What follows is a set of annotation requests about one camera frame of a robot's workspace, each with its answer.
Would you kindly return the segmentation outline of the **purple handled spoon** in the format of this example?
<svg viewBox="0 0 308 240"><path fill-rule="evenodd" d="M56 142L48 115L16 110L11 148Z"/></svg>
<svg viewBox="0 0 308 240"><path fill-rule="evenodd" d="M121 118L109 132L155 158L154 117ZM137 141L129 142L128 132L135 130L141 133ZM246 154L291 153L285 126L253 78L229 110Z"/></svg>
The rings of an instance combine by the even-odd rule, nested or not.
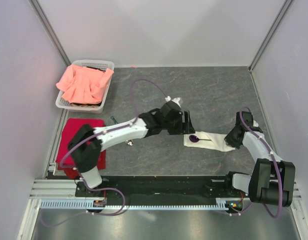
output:
<svg viewBox="0 0 308 240"><path fill-rule="evenodd" d="M211 141L211 139L201 139L196 135L191 134L188 139L192 142L192 143L198 143L199 141Z"/></svg>

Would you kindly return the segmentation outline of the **white cloth napkin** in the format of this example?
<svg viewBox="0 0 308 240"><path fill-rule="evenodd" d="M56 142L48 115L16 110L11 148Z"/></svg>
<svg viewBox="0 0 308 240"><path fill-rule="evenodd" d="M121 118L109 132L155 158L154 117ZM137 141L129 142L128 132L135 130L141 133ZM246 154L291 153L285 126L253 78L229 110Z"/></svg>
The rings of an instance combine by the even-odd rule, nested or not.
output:
<svg viewBox="0 0 308 240"><path fill-rule="evenodd" d="M189 140L190 135L196 135L200 139L210 139L211 141L199 141L197 143L193 143ZM201 148L220 152L230 152L235 150L236 148L226 144L224 140L225 137L226 134L196 131L194 134L185 134L183 136L183 145L190 148Z"/></svg>

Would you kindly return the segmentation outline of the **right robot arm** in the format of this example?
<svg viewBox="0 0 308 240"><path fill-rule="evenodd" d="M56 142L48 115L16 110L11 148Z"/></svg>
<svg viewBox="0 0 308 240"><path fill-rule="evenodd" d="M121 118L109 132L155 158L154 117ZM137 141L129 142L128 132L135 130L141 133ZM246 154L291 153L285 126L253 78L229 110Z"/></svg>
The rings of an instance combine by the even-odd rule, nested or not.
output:
<svg viewBox="0 0 308 240"><path fill-rule="evenodd" d="M223 191L229 197L240 191L248 194L253 203L289 207L293 200L296 168L284 161L270 147L250 111L238 111L234 128L224 138L236 149L244 146L255 165L251 175L230 171Z"/></svg>

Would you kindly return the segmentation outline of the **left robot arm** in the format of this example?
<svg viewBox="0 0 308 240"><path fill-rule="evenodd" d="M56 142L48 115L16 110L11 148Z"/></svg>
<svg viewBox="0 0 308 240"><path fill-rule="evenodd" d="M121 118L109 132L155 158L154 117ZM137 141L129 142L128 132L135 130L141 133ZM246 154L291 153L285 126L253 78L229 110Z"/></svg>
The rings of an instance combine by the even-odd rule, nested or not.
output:
<svg viewBox="0 0 308 240"><path fill-rule="evenodd" d="M166 102L161 108L155 108L139 114L129 121L104 127L91 127L84 124L67 145L68 152L60 161L71 157L73 166L86 185L86 191L93 197L104 191L102 177L97 163L101 152L126 142L143 139L167 131L169 135L191 135L195 133L190 112L182 111L178 98Z"/></svg>

